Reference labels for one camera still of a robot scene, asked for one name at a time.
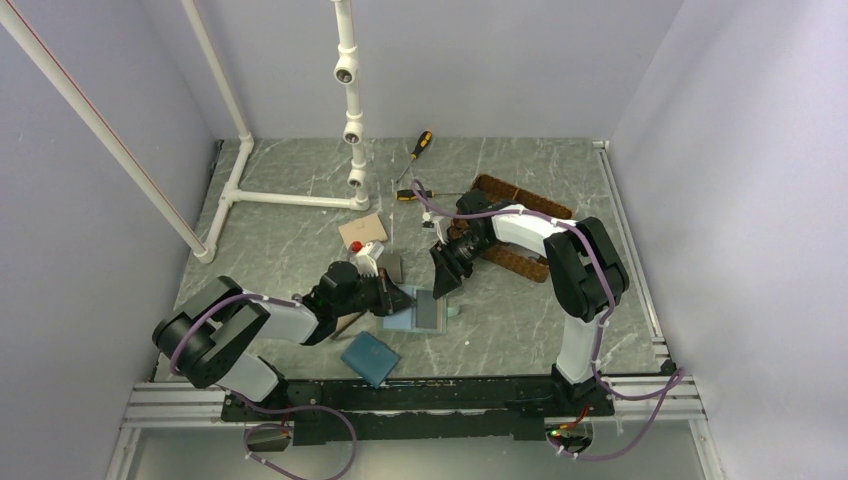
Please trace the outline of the dark grey credit card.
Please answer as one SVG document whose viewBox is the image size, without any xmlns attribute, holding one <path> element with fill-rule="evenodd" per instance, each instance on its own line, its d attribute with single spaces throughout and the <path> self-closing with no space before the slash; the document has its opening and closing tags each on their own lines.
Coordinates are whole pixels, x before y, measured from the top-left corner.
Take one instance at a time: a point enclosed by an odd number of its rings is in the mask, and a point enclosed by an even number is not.
<svg viewBox="0 0 848 480">
<path fill-rule="evenodd" d="M 424 332 L 441 332 L 444 324 L 443 304 L 431 294 L 417 299 L 414 328 Z"/>
</svg>

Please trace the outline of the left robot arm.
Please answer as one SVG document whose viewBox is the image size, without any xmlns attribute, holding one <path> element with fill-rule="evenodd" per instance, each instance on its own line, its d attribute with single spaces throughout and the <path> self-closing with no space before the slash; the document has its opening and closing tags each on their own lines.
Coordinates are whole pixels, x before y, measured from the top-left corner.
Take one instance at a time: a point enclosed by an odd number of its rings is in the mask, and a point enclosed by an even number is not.
<svg viewBox="0 0 848 480">
<path fill-rule="evenodd" d="M 273 364 L 249 353 L 256 339 L 314 346 L 344 316 L 386 317 L 415 304 L 385 270 L 364 274 L 348 261 L 331 263 L 306 295 L 289 300 L 250 292 L 219 276 L 161 320 L 152 342 L 168 358 L 172 374 L 198 389 L 216 385 L 237 392 L 258 417 L 272 420 L 286 409 L 288 382 Z"/>
</svg>

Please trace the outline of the green card holder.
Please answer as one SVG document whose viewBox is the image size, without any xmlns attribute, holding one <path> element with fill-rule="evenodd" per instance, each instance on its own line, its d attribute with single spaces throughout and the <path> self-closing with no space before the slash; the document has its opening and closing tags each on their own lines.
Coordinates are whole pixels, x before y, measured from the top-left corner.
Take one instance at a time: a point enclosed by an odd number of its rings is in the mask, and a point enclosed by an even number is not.
<svg viewBox="0 0 848 480">
<path fill-rule="evenodd" d="M 435 299 L 431 290 L 402 285 L 401 290 L 416 302 L 411 309 L 383 317 L 379 329 L 389 332 L 416 334 L 445 334 L 448 320 L 460 313 L 458 305 L 452 306 L 447 297 Z"/>
</svg>

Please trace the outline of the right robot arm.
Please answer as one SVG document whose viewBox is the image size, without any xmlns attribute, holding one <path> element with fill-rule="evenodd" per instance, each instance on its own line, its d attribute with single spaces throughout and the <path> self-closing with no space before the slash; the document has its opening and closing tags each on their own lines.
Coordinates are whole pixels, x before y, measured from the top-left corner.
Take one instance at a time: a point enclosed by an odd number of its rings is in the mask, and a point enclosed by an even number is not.
<svg viewBox="0 0 848 480">
<path fill-rule="evenodd" d="M 433 295 L 458 289 L 473 273 L 474 261 L 499 243 L 522 247 L 548 264 L 554 295 L 567 318 L 553 367 L 551 401 L 557 411 L 574 415 L 598 389 L 594 377 L 602 316 L 620 303 L 630 280 L 604 223 L 596 217 L 574 221 L 502 200 L 491 202 L 479 190 L 457 203 L 467 228 L 429 250 L 435 268 Z"/>
</svg>

